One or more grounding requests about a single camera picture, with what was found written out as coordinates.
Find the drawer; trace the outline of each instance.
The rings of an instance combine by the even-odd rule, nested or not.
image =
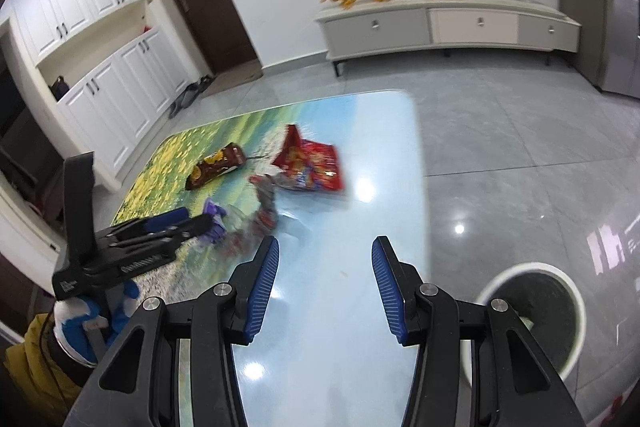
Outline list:
[[[518,15],[501,10],[431,9],[433,41],[517,44]]]
[[[580,26],[533,15],[518,15],[518,18],[518,44],[546,50],[578,51]]]
[[[430,43],[425,9],[391,10],[326,22],[332,57],[396,50]]]

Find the blue and white glove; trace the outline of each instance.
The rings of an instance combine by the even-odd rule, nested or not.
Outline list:
[[[122,285],[122,298],[118,300],[115,311],[111,314],[111,324],[100,315],[98,304],[89,297],[73,297],[56,302],[53,307],[53,333],[58,344],[76,362],[86,367],[95,367],[97,359],[85,330],[111,326],[112,333],[106,341],[107,347],[111,346],[137,309],[136,300],[139,295],[140,290],[133,281],[127,281]]]

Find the painted table surface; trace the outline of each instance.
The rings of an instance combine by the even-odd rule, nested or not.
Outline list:
[[[280,264],[262,330],[234,346],[242,403],[250,426],[392,427],[402,423],[416,347],[401,347],[386,323],[371,267],[371,243],[387,235],[402,261],[428,280],[426,214],[417,119],[409,96],[380,91],[276,107],[206,124],[167,138],[139,175],[114,221],[187,206],[207,196],[248,216],[258,207],[248,182],[277,152],[287,123],[302,137],[334,144],[345,190],[319,194],[277,190],[274,235]],[[235,141],[242,169],[186,192],[198,158]],[[195,298],[227,280],[245,256],[195,243],[175,263],[138,281],[142,298]],[[193,424],[188,341],[180,346],[181,425]]]

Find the tv stand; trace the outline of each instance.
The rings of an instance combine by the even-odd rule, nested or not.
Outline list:
[[[351,9],[322,10],[328,53],[338,65],[348,58],[412,50],[514,48],[578,51],[580,24],[562,12],[520,0],[390,0]]]

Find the metal pivot bolt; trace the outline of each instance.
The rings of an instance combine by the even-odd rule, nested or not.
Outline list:
[[[491,308],[493,308],[497,312],[505,312],[509,309],[509,305],[507,304],[507,301],[503,301],[502,299],[494,299],[491,301]]]
[[[438,287],[430,282],[426,282],[420,285],[420,293],[428,297],[433,297],[438,294]]]
[[[213,286],[213,293],[219,297],[224,297],[225,295],[229,295],[232,289],[229,283],[221,282]]]
[[[159,305],[160,299],[158,297],[149,297],[142,303],[142,307],[147,311],[155,310]]]

